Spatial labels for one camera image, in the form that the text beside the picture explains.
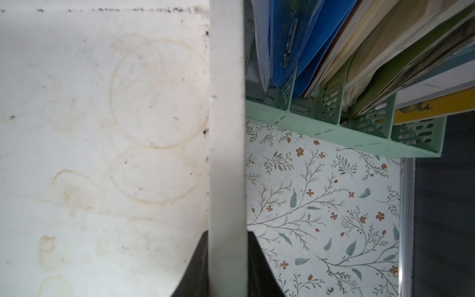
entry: green leaf print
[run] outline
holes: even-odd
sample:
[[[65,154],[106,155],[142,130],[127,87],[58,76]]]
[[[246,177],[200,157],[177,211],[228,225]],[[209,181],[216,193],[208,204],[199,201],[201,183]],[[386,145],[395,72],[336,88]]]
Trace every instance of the green leaf print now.
[[[285,239],[292,246],[292,242],[284,233],[279,233],[279,236]]]
[[[332,247],[332,238],[330,237],[330,240],[328,243],[323,247],[324,250],[329,250]]]
[[[353,253],[355,252],[355,248],[356,248],[356,240],[354,243],[348,246],[348,248],[346,249],[346,254],[348,256],[353,256]]]
[[[308,258],[308,259],[297,258],[297,259],[295,259],[295,264],[296,264],[296,265],[302,265],[302,264],[307,263],[308,260],[310,260],[310,258]]]
[[[399,230],[396,228],[396,225],[394,225],[394,228],[392,229],[392,232],[394,233],[394,240],[399,240]]]
[[[389,256],[387,256],[386,258],[384,258],[383,261],[393,260],[395,257],[396,257],[396,254],[394,254],[394,255],[389,255]]]
[[[366,188],[366,189],[364,190],[364,193],[361,194],[360,196],[358,196],[358,198],[366,198],[366,197],[368,197],[369,195],[371,195],[371,191],[370,191],[369,188]]]
[[[357,276],[360,280],[362,280],[362,279],[361,279],[361,272],[360,272],[359,270],[357,270],[356,268],[352,268],[351,270],[356,274],[356,276]]]
[[[294,193],[292,194],[292,197],[290,198],[290,207],[294,208],[295,206],[297,206],[297,194],[295,193],[295,189],[294,189]]]

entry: red flower print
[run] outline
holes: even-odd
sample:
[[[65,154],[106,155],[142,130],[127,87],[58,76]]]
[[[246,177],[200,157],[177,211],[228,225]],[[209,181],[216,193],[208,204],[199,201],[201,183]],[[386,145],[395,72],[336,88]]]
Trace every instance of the red flower print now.
[[[297,152],[297,157],[300,157],[300,156],[304,155],[304,150],[301,147],[299,147],[295,151]]]
[[[389,272],[396,275],[398,273],[398,267],[393,265],[392,268],[389,269]]]
[[[289,263],[286,263],[285,261],[280,263],[280,267],[282,267],[283,269],[287,269],[287,268],[285,268],[286,266],[289,266]]]
[[[384,220],[384,213],[381,213],[381,211],[378,212],[376,215],[376,218],[379,219],[380,221]]]

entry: blue folder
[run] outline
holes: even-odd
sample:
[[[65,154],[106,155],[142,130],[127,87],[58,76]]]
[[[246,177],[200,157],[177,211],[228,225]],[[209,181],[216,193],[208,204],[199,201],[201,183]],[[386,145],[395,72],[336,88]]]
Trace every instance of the blue folder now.
[[[323,4],[324,0],[271,1],[269,52],[273,85],[282,87],[289,79]]]
[[[356,2],[356,0],[338,0],[324,3],[298,62],[293,97],[302,95],[311,83],[326,51]]]

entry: perforated plastic divider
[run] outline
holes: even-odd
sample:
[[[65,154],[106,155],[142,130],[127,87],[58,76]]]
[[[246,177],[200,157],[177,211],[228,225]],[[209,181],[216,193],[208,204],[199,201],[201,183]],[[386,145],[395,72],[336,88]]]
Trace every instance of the perforated plastic divider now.
[[[318,93],[312,98],[294,98],[290,103],[290,112],[315,118]]]
[[[287,110],[290,108],[290,101],[292,100],[292,94],[294,93],[295,78],[297,76],[297,67],[295,67],[292,75],[287,82],[282,86],[280,96],[278,100],[277,108]]]
[[[396,125],[391,138],[399,143],[412,145],[431,152],[442,151],[447,117]]]
[[[343,91],[351,60],[351,58],[348,59],[330,81],[320,89],[314,119],[331,124],[340,122]]]
[[[386,101],[370,109],[358,118],[348,119],[347,128],[368,133],[374,136],[389,138],[391,136],[392,122],[394,120],[394,104],[396,94]]]
[[[252,121],[302,133],[341,146],[353,147],[381,157],[440,157],[440,152],[435,153],[415,146],[398,143],[388,138],[381,138],[341,127],[340,125],[325,123],[250,100],[246,101],[246,117]]]

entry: brown stain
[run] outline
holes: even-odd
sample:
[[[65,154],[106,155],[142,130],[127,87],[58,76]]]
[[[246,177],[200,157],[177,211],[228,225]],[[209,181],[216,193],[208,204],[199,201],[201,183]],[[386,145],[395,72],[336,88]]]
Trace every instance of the brown stain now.
[[[97,187],[82,173],[63,169],[53,177],[46,200],[70,208],[74,215],[76,209],[93,210]]]
[[[200,6],[200,5],[197,5],[195,7],[193,7],[193,11],[195,12],[195,14],[199,14],[201,15],[201,17],[203,19],[209,19],[209,10]]]
[[[11,127],[14,129],[18,129],[21,131],[28,131],[34,132],[42,129],[53,117],[55,113],[57,113],[56,109],[60,102],[60,92],[62,90],[62,84],[57,81],[57,79],[48,73],[44,73],[41,76],[42,78],[46,79],[43,81],[41,86],[38,85],[39,82],[32,82],[29,86],[32,88],[31,93],[33,94],[31,97],[33,100],[31,101],[23,101],[24,98],[19,100],[19,112],[17,112],[13,118],[10,116],[10,120],[15,123]],[[47,98],[44,100],[43,103],[38,99],[38,93],[44,92],[48,89],[52,94],[48,94]],[[26,122],[31,121],[31,115],[41,113],[44,115],[44,119],[40,121],[35,121],[34,126],[23,126]],[[0,113],[0,120],[3,120],[4,116]]]
[[[202,14],[204,13],[205,11],[207,10],[204,10],[203,8],[201,8],[200,6],[197,6],[194,8],[195,9],[195,13],[198,13],[198,14]],[[127,137],[129,138],[131,141],[133,141],[134,143],[136,144],[139,144],[139,145],[143,145],[143,146],[146,146],[146,147],[151,147],[151,148],[155,148],[155,149],[168,149],[168,148],[173,148],[173,147],[176,147],[176,146],[180,146],[180,145],[183,145],[185,143],[187,143],[188,141],[190,141],[191,139],[193,139],[202,129],[203,127],[207,124],[208,122],[208,119],[209,119],[209,116],[208,116],[208,113],[209,111],[206,112],[206,116],[205,116],[205,121],[202,123],[202,125],[199,126],[199,128],[195,131],[195,133],[192,133],[192,135],[190,135],[189,137],[183,139],[182,141],[179,141],[177,143],[173,143],[173,144],[167,144],[167,145],[161,145],[161,146],[158,146],[156,145],[155,143],[149,143],[149,144],[143,144],[141,143],[140,141],[138,141],[137,139],[135,139],[133,136],[131,136],[129,133],[127,133],[125,131],[125,129],[120,125],[119,121],[117,120],[117,115],[115,113],[115,110],[114,110],[114,105],[113,105],[113,96],[114,96],[114,88],[113,88],[113,84],[114,84],[114,80],[118,74],[118,71],[121,67],[121,65],[125,62],[125,60],[131,55],[133,54],[135,51],[137,51],[139,48],[143,47],[144,45],[146,44],[153,44],[154,47],[157,49],[158,53],[160,54],[160,57],[161,57],[161,62],[163,61],[163,58],[162,58],[162,55],[160,53],[160,50],[158,49],[158,47],[155,45],[155,43],[172,43],[172,44],[177,44],[177,45],[180,45],[184,48],[186,48],[187,50],[189,51],[192,51],[194,53],[196,53],[200,58],[201,60],[205,63],[206,65],[206,70],[207,72],[209,72],[209,66],[206,62],[206,59],[192,46],[184,43],[184,42],[181,42],[181,41],[177,41],[177,40],[173,40],[173,39],[155,39],[155,40],[151,40],[151,39],[148,39],[142,35],[139,35],[139,34],[131,34],[131,35],[125,35],[124,38],[130,38],[130,37],[141,37],[142,38],[142,42],[140,45],[138,46],[135,46],[133,47],[132,49],[126,49],[127,51],[127,54],[121,59],[121,61],[119,61],[119,63],[117,64],[116,68],[114,69],[113,73],[112,73],[112,76],[111,76],[111,80],[110,80],[110,84],[109,84],[109,108],[110,108],[110,111],[111,111],[111,115],[112,115],[112,118],[114,120],[114,122],[117,124],[117,127],[120,129],[120,131]],[[150,88],[146,89],[145,91],[142,92],[142,94],[140,96],[137,96],[131,100],[137,100],[137,99],[140,99],[142,98],[143,96],[146,96],[148,94],[150,94],[155,88],[156,86],[160,83],[161,79],[163,77],[163,69],[161,70],[161,76],[160,76],[160,79],[155,83],[153,84],[153,86],[151,86]]]
[[[62,276],[49,277],[38,288],[37,297],[72,297],[73,287]]]
[[[119,38],[114,38],[111,42],[111,49],[113,51],[132,53],[136,48],[139,48],[150,42],[150,39],[140,34],[125,34]]]
[[[63,110],[61,113],[51,117],[48,122],[53,130],[61,133],[73,133],[80,123],[85,119],[85,113],[73,113]]]
[[[89,256],[89,255],[84,255],[84,256],[82,256],[82,257],[80,258],[80,262],[81,262],[82,264],[91,263],[91,260],[92,260],[92,259],[91,259],[91,256]]]
[[[166,275],[177,266],[182,266],[184,270],[185,264],[177,255],[192,252],[188,251],[189,236],[173,238],[173,235],[167,232],[148,233],[137,229],[135,232],[130,229],[127,234],[128,236],[116,234],[111,237],[110,241],[113,243],[108,246],[107,259],[134,276],[150,273]]]
[[[44,271],[55,268],[56,237],[43,235],[38,240],[38,264]]]
[[[46,203],[46,204],[49,204],[49,205],[56,205],[56,206],[58,205],[57,203],[53,203],[51,201],[38,201],[38,199],[36,197],[24,196],[24,195],[20,195],[20,194],[17,194],[17,193],[11,193],[11,192],[5,192],[5,193],[8,194],[9,196],[12,196],[12,197],[15,197],[15,198],[18,198],[18,199],[24,199],[24,200],[28,200],[28,201],[34,201],[34,202],[41,202],[41,203]],[[120,218],[126,219],[128,221],[150,221],[150,220],[154,220],[154,221],[158,221],[162,224],[167,223],[165,221],[158,220],[158,218],[156,218],[156,217],[154,217],[154,218],[152,218],[152,217],[138,217],[136,215],[131,217],[130,215],[126,215],[126,214],[122,214],[122,213],[114,212],[114,211],[108,211],[108,210],[101,210],[99,215],[105,215],[105,216],[108,216],[108,217],[114,218],[114,219],[116,217],[120,217]]]
[[[102,197],[105,195],[107,183],[109,182],[114,172],[116,172],[117,169],[120,166],[122,166],[122,164],[126,163],[129,159],[133,158],[135,155],[142,153],[144,151],[147,151],[149,149],[150,148],[147,148],[140,144],[136,144],[129,147],[128,149],[120,153],[118,156],[116,156],[115,159],[109,164],[109,166],[107,167],[107,169],[104,171],[102,175],[101,182],[99,183],[99,186],[96,192],[96,197]]]
[[[95,245],[95,254],[102,258],[107,255],[107,249],[106,249],[106,240],[100,240],[96,243]]]
[[[120,192],[122,193],[124,196],[128,197],[129,199],[131,200],[134,200],[138,203],[141,203],[141,204],[145,204],[145,205],[168,205],[168,204],[174,204],[175,202],[185,198],[188,194],[190,194],[195,188],[196,188],[196,185],[194,185],[193,187],[191,187],[188,191],[186,191],[184,194],[182,195],[179,195],[173,199],[169,199],[167,201],[152,201],[152,200],[147,200],[147,199],[141,199],[141,198],[138,198],[128,192],[126,192],[124,189],[122,189],[114,180],[114,178],[112,177],[111,178],[111,181],[112,183],[114,184],[115,188]]]

